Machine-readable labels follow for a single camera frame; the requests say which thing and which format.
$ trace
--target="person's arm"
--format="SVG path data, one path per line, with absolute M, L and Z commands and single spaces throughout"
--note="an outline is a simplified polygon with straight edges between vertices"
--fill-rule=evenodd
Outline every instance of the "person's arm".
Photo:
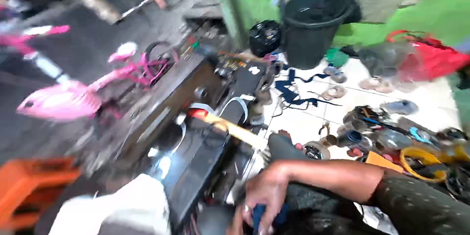
M 386 170 L 350 160 L 275 161 L 246 183 L 244 220 L 250 224 L 251 209 L 256 204 L 266 204 L 266 211 L 259 223 L 260 231 L 266 232 L 281 210 L 289 182 L 327 189 L 359 203 L 367 202 Z
M 350 160 L 274 162 L 270 170 L 287 182 L 330 190 L 351 201 L 368 202 L 386 168 Z

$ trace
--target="white cloth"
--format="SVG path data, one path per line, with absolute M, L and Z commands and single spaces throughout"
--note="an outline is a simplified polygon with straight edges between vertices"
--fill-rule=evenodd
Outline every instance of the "white cloth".
M 49 235 L 96 235 L 110 215 L 125 210 L 148 212 L 147 230 L 156 235 L 171 235 L 169 208 L 163 185 L 141 174 L 113 195 L 75 197 L 61 207 Z

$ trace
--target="black garbage bag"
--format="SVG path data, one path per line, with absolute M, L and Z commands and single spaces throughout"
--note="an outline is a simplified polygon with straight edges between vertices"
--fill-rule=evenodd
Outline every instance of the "black garbage bag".
M 281 45 L 281 27 L 274 20 L 265 20 L 250 29 L 250 50 L 260 58 Z

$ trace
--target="wheel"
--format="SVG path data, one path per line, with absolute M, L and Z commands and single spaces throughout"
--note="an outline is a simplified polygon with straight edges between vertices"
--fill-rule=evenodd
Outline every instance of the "wheel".
M 145 61 L 150 62 L 153 60 L 167 60 L 170 65 L 179 61 L 178 52 L 171 46 L 170 43 L 165 41 L 157 41 L 151 43 L 145 49 Z M 163 65 L 155 65 L 150 66 L 148 69 L 153 76 L 156 76 L 160 70 L 162 69 Z M 168 71 L 170 67 L 166 67 L 162 72 L 162 75 Z

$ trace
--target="pile of clutter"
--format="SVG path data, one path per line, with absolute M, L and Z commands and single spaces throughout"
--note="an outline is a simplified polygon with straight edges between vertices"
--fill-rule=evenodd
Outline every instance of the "pile of clutter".
M 433 132 L 405 117 L 397 120 L 391 114 L 408 115 L 418 111 L 410 101 L 380 105 L 356 106 L 343 118 L 338 136 L 329 134 L 319 142 L 297 144 L 313 159 L 329 159 L 328 147 L 348 148 L 356 160 L 388 167 L 397 172 L 429 182 L 450 196 L 470 204 L 470 146 L 468 136 L 456 128 Z

